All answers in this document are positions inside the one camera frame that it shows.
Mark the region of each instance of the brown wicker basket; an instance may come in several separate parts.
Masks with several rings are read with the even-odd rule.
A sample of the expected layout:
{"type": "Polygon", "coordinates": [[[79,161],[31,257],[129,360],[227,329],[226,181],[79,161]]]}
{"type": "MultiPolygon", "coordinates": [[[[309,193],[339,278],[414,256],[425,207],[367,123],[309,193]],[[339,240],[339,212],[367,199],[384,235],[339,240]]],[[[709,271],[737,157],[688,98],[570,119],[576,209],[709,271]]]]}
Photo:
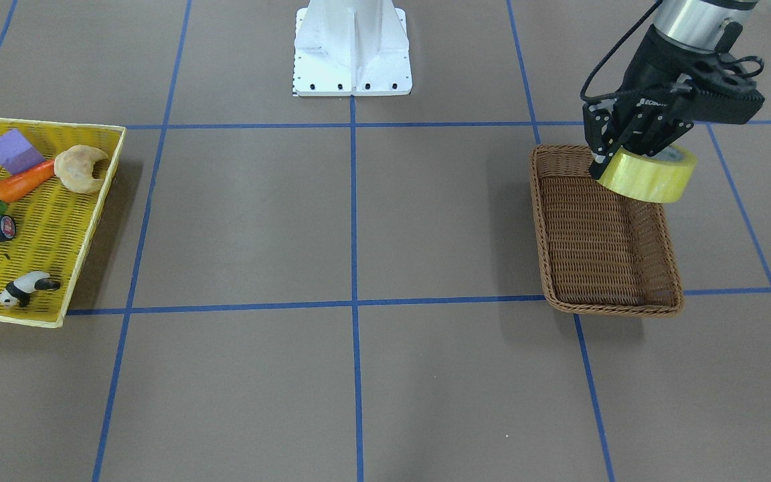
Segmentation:
{"type": "Polygon", "coordinates": [[[582,314],[672,317],[683,287],[661,204],[596,183],[582,146],[535,147],[531,194],[543,293],[582,314]]]}

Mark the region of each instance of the black cap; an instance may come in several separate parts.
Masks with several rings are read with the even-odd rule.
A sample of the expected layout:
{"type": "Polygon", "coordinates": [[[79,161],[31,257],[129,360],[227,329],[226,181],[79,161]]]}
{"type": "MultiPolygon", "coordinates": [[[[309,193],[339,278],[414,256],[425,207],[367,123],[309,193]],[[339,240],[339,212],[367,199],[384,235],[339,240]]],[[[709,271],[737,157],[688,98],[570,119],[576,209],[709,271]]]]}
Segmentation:
{"type": "Polygon", "coordinates": [[[0,214],[0,243],[16,236],[16,222],[12,217],[0,214]]]}

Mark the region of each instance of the tape roll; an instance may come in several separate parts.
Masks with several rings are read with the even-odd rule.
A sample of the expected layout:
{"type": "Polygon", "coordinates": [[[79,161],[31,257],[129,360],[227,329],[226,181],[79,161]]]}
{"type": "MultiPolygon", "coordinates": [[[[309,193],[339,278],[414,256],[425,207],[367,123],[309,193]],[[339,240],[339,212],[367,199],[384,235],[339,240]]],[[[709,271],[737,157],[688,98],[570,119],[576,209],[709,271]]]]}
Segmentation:
{"type": "Polygon", "coordinates": [[[675,202],[683,195],[697,162],[692,153],[677,146],[668,146],[652,157],[619,149],[597,182],[638,201],[675,202]]]}

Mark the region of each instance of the gray floor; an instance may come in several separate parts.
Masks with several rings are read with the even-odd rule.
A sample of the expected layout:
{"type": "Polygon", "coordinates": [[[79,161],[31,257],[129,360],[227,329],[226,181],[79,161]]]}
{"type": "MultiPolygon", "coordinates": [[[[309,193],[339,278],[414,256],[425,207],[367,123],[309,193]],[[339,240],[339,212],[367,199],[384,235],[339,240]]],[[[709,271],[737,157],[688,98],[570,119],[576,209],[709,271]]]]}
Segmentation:
{"type": "Polygon", "coordinates": [[[0,480],[771,480],[771,0],[670,320],[551,309],[527,177],[649,2],[398,2],[358,100],[291,97],[305,4],[0,0],[0,116],[131,128],[64,327],[0,324],[0,480]]]}

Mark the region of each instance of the panda head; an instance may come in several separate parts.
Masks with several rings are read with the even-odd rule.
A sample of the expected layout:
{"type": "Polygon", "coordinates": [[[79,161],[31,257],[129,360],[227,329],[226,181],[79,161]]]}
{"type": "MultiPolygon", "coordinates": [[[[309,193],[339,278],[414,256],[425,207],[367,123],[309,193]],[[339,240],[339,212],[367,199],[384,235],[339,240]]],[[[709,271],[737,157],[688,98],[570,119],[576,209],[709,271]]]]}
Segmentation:
{"type": "Polygon", "coordinates": [[[0,293],[0,303],[5,308],[13,308],[13,306],[16,306],[19,304],[19,299],[16,299],[15,296],[11,295],[6,290],[0,293]]]}

